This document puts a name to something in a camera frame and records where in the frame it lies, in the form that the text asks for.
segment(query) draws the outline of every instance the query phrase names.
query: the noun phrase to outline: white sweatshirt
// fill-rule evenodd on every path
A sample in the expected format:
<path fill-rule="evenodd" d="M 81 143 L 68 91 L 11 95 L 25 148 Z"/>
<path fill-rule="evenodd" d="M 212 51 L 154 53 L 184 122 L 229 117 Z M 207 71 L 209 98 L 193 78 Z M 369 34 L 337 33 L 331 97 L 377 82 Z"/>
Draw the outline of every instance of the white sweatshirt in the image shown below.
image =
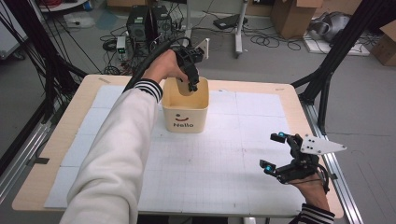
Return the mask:
<path fill-rule="evenodd" d="M 61 223 L 136 223 L 162 93 L 142 79 L 120 96 L 81 164 Z"/>

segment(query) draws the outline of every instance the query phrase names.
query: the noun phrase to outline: gray floor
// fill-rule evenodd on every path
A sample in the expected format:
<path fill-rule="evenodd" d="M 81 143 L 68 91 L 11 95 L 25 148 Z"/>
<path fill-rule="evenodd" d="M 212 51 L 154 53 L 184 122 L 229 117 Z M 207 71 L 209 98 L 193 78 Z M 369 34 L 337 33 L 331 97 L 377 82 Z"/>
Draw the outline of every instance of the gray floor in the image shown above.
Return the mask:
<path fill-rule="evenodd" d="M 96 25 L 75 31 L 72 35 L 103 69 L 105 52 L 99 36 L 109 35 L 109 31 L 121 27 L 126 20 L 112 17 L 112 22 L 108 22 L 110 19 L 104 22 L 111 15 L 100 6 L 90 15 Z M 208 15 L 200 26 L 215 28 L 211 24 L 213 20 L 214 17 Z M 247 25 L 264 28 L 271 22 L 268 18 L 249 18 Z M 323 54 L 308 53 L 302 42 L 299 43 L 301 50 L 291 50 L 285 43 L 278 48 L 267 48 L 253 44 L 249 37 L 243 36 L 244 53 L 236 60 L 233 35 L 194 31 L 192 36 L 194 42 L 211 38 L 210 59 L 198 65 L 201 76 L 210 79 L 291 83 L 315 71 L 325 58 Z M 63 37 L 75 66 L 88 73 L 97 73 L 76 44 L 65 34 Z M 41 103 L 43 91 L 28 60 L 7 60 L 1 62 L 0 67 L 2 155 Z M 372 55 L 347 56 L 332 79 L 326 130 L 330 140 L 348 146 L 347 151 L 338 152 L 336 156 L 365 223 L 394 223 L 392 220 L 396 219 L 396 176 L 392 173 L 396 168 L 395 83 L 396 67 L 383 66 Z M 10 207 L 29 169 L 25 169 L 0 205 L 2 223 L 58 222 L 62 213 L 24 213 L 13 211 Z M 232 218 L 231 222 L 240 223 L 240 219 Z M 284 219 L 272 220 L 272 223 L 286 222 Z M 258 223 L 264 223 L 264 220 L 259 218 Z M 335 223 L 347 221 L 341 218 Z"/>

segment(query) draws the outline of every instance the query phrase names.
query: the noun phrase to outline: black and white striped cuff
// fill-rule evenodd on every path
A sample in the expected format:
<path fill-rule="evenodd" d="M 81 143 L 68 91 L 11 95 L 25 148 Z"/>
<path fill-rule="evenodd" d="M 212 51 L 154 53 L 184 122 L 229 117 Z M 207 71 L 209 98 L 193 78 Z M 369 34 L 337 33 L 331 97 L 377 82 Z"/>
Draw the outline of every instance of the black and white striped cuff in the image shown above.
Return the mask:
<path fill-rule="evenodd" d="M 301 211 L 300 221 L 304 223 L 334 223 L 335 214 L 317 208 L 315 206 L 303 203 L 303 210 Z"/>
<path fill-rule="evenodd" d="M 134 85 L 134 89 L 139 89 L 141 91 L 145 91 L 148 94 L 155 97 L 157 103 L 160 102 L 161 98 L 163 98 L 163 89 L 161 89 L 160 85 L 148 78 L 142 78 Z"/>

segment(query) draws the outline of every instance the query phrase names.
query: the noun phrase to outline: white paper sheet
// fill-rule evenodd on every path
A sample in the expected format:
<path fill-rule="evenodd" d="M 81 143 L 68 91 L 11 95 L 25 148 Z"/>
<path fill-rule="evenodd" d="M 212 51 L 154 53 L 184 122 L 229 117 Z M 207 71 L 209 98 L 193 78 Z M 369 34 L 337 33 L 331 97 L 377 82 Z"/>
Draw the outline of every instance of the white paper sheet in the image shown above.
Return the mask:
<path fill-rule="evenodd" d="M 92 106 L 100 108 L 92 108 L 87 114 L 63 166 L 80 166 L 83 152 L 88 152 L 80 147 L 88 147 L 93 141 L 87 133 L 97 133 L 98 120 L 103 122 L 103 116 L 122 90 L 123 87 L 106 86 L 104 91 L 99 91 Z M 160 110 L 152 134 L 139 211 L 234 216 L 298 214 L 304 201 L 298 190 L 265 175 L 259 165 L 260 159 L 278 166 L 292 159 L 287 144 L 270 140 L 271 133 L 289 132 L 277 95 L 210 92 L 202 133 L 169 133 L 161 107 Z M 61 173 L 57 181 L 58 178 L 65 181 Z M 74 179 L 70 175 L 66 186 L 71 186 Z M 59 198 L 65 198 L 68 189 L 53 191 L 56 195 L 48 197 L 46 206 L 65 208 Z"/>

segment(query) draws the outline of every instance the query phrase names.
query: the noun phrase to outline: plastic container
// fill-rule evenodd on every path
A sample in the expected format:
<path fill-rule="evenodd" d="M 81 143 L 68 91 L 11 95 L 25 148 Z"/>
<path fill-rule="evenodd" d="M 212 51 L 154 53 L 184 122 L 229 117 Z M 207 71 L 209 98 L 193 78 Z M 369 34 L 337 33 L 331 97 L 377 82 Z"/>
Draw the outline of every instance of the plastic container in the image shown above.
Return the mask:
<path fill-rule="evenodd" d="M 199 77 L 198 91 L 190 96 L 180 94 L 177 80 L 169 77 L 163 85 L 163 114 L 166 129 L 171 133 L 201 133 L 205 128 L 209 107 L 207 79 Z"/>

